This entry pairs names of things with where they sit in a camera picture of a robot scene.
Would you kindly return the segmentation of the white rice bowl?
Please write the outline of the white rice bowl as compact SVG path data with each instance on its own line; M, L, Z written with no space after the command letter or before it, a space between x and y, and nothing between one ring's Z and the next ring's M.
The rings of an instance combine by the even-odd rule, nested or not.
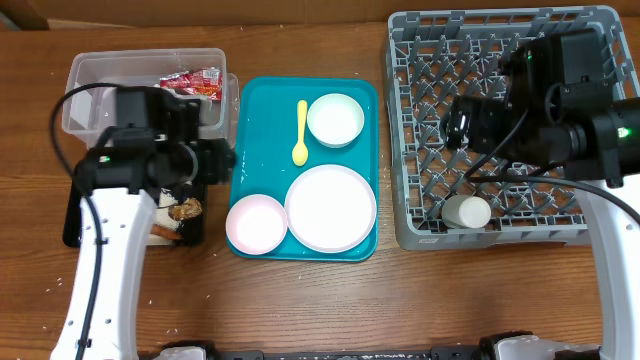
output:
M308 110L307 125L318 142L342 148L353 142L365 124L365 114L352 97L330 93L315 100Z

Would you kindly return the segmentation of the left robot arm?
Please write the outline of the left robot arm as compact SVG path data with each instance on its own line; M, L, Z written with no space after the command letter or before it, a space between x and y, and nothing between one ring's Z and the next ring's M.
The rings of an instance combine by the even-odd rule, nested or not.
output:
M202 95L113 85L115 123L71 166L50 115L55 155L80 195L80 250L54 359L135 359L140 283L149 235L164 188L229 180L235 155L224 138L204 139L211 105Z

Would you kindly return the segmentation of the pile of white rice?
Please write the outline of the pile of white rice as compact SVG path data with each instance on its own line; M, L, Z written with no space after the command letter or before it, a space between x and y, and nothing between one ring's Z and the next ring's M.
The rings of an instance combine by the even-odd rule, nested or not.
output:
M163 227L166 227L178 232L178 227L180 226L180 222L175 221L168 216L168 208L171 205L175 205L175 204L177 204L177 200L169 192L162 191L159 197L159 203L158 203L158 208L156 210L154 224L161 225ZM174 241L166 240L159 236L150 234L147 244L149 246L160 246L160 245L170 245L173 242Z

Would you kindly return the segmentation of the orange carrot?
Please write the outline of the orange carrot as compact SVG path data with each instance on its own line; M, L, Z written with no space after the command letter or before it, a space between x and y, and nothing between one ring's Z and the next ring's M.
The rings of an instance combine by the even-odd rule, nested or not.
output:
M178 232L157 224L152 226L151 234L170 241L182 240L182 236Z

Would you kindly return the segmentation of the small pink bowl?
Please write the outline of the small pink bowl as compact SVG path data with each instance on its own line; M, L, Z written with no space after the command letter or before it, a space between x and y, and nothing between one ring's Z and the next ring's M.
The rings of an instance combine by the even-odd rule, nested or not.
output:
M288 231L283 206L274 198L253 194L237 201L225 223L231 245L248 255L263 255L276 249Z

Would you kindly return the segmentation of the brown food scrap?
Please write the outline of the brown food scrap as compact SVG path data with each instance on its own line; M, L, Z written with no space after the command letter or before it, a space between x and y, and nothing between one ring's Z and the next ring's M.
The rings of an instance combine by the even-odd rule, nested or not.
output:
M171 205L168 208L168 216L175 221L185 221L200 216L203 207L196 198L188 198L181 204Z

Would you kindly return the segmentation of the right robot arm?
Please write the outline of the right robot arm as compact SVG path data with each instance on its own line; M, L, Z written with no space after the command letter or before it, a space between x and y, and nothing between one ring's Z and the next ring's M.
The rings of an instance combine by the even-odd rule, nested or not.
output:
M591 239L603 335L594 348L531 334L484 338L483 359L635 359L639 355L639 102L618 100L593 29L529 41L501 65L502 100L457 96L442 122L446 145L467 145L481 162L529 164L508 184L574 190Z

